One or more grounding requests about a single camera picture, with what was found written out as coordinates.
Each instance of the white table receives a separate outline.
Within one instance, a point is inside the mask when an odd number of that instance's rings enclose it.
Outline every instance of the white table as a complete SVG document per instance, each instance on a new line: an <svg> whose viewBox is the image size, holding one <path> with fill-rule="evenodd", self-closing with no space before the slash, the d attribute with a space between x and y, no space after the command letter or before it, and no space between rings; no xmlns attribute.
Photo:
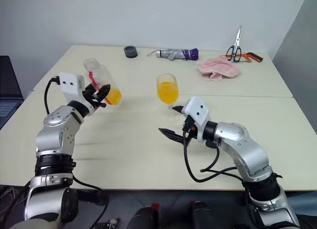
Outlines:
<svg viewBox="0 0 317 229"><path fill-rule="evenodd" d="M189 97L180 96L177 104L183 105ZM293 98L202 99L213 121L247 127L265 148L273 170L284 176L278 181L285 190L317 189L317 136ZM51 111L66 103L57 92L49 94L48 102ZM165 127L181 133L184 118L170 122L164 111L157 97L123 96L118 106L98 109L86 117L75 138L76 177L104 189L242 189L238 180L223 175L195 183L186 171L182 146L158 131ZM34 91L0 131L0 184L24 185L34 176L35 139L45 115L43 93ZM214 157L215 150L191 142L190 164L197 176L205 175L199 169ZM221 152L215 168L230 166L232 159Z"/></svg>
<svg viewBox="0 0 317 229"><path fill-rule="evenodd" d="M203 81L199 76L196 61L157 58L147 54L155 49L137 48L136 58L127 58L123 47L72 46L52 69L35 86L35 91L43 92L54 75L61 71L86 74L83 61L94 57L110 71L123 95L154 96L156 77L162 73L176 76L179 93L182 95L219 96L267 96L292 97L291 92L274 67L269 56L257 53L264 58L261 63L237 63L241 74L235 78L219 82ZM199 60L215 58L224 52L200 51ZM52 85L59 91L59 86Z"/></svg>

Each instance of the orange juice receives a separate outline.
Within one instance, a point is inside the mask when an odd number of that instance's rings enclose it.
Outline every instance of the orange juice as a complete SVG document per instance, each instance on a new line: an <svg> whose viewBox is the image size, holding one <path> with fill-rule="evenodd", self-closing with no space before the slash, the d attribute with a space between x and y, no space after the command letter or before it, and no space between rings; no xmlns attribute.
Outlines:
<svg viewBox="0 0 317 229"><path fill-rule="evenodd" d="M178 98L177 83L165 81L161 84L158 84L158 97L163 103L175 103Z"/></svg>
<svg viewBox="0 0 317 229"><path fill-rule="evenodd" d="M117 105L120 102L122 95L117 88L110 87L108 95L105 97L105 101L111 105Z"/></svg>

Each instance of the plastic bottle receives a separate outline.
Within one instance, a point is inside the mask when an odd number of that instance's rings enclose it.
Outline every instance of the plastic bottle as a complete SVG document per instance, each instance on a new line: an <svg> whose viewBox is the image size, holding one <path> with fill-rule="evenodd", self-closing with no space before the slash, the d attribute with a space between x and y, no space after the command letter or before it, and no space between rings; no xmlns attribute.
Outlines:
<svg viewBox="0 0 317 229"><path fill-rule="evenodd" d="M103 85L110 84L110 91L105 97L105 102L110 105L117 105L121 100L122 94L107 68L99 64L95 58L84 60L84 67L91 84L96 90L99 90Z"/></svg>

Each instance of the laptop keyboard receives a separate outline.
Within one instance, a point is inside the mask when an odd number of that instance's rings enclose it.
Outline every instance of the laptop keyboard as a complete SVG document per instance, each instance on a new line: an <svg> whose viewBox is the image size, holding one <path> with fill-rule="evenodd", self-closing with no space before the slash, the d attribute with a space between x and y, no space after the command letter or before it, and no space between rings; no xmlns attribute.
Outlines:
<svg viewBox="0 0 317 229"><path fill-rule="evenodd" d="M16 102L0 102L0 116L6 117L16 104Z"/></svg>

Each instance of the gray wall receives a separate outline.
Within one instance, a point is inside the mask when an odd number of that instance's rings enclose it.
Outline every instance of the gray wall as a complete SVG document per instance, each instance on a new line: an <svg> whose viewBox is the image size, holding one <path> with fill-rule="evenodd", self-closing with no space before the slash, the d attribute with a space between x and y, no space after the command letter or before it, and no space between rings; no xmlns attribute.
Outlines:
<svg viewBox="0 0 317 229"><path fill-rule="evenodd" d="M0 0L0 55L24 96L73 44L226 51L242 24L242 50L273 57L303 1Z"/></svg>
<svg viewBox="0 0 317 229"><path fill-rule="evenodd" d="M317 0L304 1L273 63L317 132Z"/></svg>

